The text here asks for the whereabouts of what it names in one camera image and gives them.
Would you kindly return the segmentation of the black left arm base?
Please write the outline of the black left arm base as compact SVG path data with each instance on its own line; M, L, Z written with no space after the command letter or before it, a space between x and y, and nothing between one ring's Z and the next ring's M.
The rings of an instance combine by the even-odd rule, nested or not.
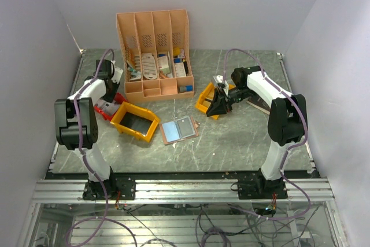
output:
M113 171L107 180L103 180L108 199L134 200L136 193L136 182L127 175L116 174ZM82 199L89 201L104 200L103 187L99 182L88 181L85 184Z

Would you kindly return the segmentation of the pink leather card holder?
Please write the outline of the pink leather card holder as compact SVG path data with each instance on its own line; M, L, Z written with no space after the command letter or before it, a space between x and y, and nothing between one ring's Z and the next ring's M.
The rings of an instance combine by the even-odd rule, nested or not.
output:
M162 123L160 124L160 131L164 145L193 139L199 135L197 123L190 116Z

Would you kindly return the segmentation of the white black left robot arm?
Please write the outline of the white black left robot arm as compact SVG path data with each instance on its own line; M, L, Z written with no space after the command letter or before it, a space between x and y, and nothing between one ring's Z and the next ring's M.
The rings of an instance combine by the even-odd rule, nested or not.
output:
M76 93L55 101L55 133L59 145L73 151L83 163L88 180L101 180L97 192L111 199L117 194L118 185L109 179L111 168L97 145L99 130L94 106L99 100L113 102L123 70L115 60L97 60L96 66L94 74Z

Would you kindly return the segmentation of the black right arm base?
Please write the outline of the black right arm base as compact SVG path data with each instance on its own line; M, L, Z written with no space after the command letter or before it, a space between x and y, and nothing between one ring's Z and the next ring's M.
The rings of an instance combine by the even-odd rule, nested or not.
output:
M240 200L262 200L286 199L288 197L285 183L282 179L278 180L238 180L230 187L233 192L238 194Z

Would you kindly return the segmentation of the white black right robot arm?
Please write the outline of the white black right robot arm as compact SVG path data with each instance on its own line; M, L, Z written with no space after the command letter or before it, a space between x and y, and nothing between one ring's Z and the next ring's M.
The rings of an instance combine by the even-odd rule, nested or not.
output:
M213 77L214 94L206 115L211 117L230 113L233 104L254 95L268 105L267 128L271 144L261 166L264 179L254 185L259 197L268 198L275 192L272 180L282 177L289 151L299 146L308 132L306 99L301 94L294 95L280 87L259 66L236 68L231 79L234 88L230 88L221 75Z

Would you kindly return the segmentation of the red plastic bin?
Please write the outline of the red plastic bin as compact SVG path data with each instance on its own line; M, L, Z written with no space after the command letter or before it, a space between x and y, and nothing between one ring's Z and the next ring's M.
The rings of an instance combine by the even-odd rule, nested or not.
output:
M94 105L94 110L98 112L104 120L111 121L123 102L128 101L123 95L121 95L120 93L116 93L112 102L107 102L105 100L99 99L98 102Z

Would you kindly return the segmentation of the yellow bin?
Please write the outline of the yellow bin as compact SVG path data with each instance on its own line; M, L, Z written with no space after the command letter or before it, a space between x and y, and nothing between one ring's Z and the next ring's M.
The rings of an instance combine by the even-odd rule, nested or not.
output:
M148 109L123 102L110 123L121 134L125 133L137 140L150 142L160 123L160 119Z
M206 86L206 88L203 90L203 92L200 93L200 95L198 97L198 101L195 104L195 107L199 111L201 111L202 113L206 113L206 111L210 107L211 101L212 101L213 96L214 96L214 90L215 90L215 86L213 85L212 82L210 82Z

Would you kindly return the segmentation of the black card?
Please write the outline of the black card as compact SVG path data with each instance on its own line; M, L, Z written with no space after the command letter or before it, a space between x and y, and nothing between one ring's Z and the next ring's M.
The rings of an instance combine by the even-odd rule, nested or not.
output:
M191 137L195 134L194 126L190 117L184 117L176 121L177 129L181 138Z

